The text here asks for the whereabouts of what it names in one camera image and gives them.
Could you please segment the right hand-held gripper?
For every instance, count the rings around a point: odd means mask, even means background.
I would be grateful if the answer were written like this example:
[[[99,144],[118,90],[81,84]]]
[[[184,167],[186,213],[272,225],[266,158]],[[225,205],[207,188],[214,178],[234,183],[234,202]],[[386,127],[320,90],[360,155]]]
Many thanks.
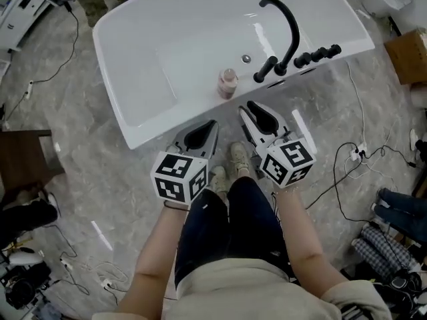
[[[258,178],[284,188],[307,176],[316,162],[316,146],[311,138],[288,131],[286,120],[262,103],[248,101],[246,108],[239,106],[238,113],[246,139],[255,147]]]

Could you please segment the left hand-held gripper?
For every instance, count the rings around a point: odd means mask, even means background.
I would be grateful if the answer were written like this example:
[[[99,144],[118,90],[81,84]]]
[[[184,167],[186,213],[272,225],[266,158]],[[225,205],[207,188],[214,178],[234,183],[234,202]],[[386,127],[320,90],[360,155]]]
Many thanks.
[[[217,121],[198,121],[182,129],[173,145],[158,153],[150,177],[160,199],[191,203],[207,187],[218,135]]]

